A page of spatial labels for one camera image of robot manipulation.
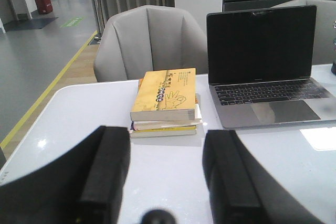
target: yellow floor line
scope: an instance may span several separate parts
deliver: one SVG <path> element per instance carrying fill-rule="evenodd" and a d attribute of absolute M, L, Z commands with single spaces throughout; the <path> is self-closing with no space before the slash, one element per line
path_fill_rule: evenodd
<path fill-rule="evenodd" d="M 57 84 L 57 82 L 61 79 L 64 73 L 68 70 L 71 64 L 78 58 L 80 53 L 86 48 L 86 46 L 90 43 L 93 37 L 97 34 L 95 31 L 91 37 L 84 43 L 84 45 L 77 51 L 77 53 L 73 56 L 73 58 L 66 64 L 66 66 L 62 69 L 62 71 L 56 76 L 56 78 L 52 81 L 52 83 L 47 87 L 47 89 L 40 95 L 40 97 L 34 102 L 34 104 L 30 107 L 30 109 L 24 114 L 24 116 L 17 122 L 17 124 L 12 128 L 12 130 L 7 134 L 7 136 L 0 143 L 0 147 L 3 149 L 6 145 L 12 140 L 14 135 L 20 130 L 22 125 L 27 121 L 27 119 L 31 116 L 31 114 L 35 111 L 35 109 L 39 106 L 42 100 L 47 96 L 47 94 L 52 90 L 52 88 Z"/>

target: laptop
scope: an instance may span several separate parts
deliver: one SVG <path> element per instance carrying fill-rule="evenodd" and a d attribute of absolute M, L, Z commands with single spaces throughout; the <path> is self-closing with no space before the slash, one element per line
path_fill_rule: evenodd
<path fill-rule="evenodd" d="M 208 82 L 225 129 L 336 120 L 311 75 L 316 6 L 207 15 Z"/>

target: armchair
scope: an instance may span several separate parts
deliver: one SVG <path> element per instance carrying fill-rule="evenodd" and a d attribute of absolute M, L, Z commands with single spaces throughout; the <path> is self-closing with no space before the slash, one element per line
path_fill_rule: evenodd
<path fill-rule="evenodd" d="M 187 11 L 145 5 L 112 16 L 94 61 L 97 81 L 142 78 L 146 71 L 207 73 L 206 35 Z"/>

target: green floor sign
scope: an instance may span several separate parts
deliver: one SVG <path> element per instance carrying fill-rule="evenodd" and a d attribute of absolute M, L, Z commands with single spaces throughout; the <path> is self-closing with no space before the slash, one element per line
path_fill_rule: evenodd
<path fill-rule="evenodd" d="M 75 17 L 72 18 L 71 20 L 67 21 L 66 23 L 64 23 L 63 25 L 61 25 L 61 27 L 72 27 L 72 26 L 77 26 L 79 22 L 81 22 L 81 20 L 84 19 L 83 17 Z"/>

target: laptop keyboard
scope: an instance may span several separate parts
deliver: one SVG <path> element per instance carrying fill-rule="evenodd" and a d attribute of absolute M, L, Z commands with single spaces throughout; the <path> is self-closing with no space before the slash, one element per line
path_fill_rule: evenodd
<path fill-rule="evenodd" d="M 329 97 L 311 80 L 215 86 L 221 105 Z"/>

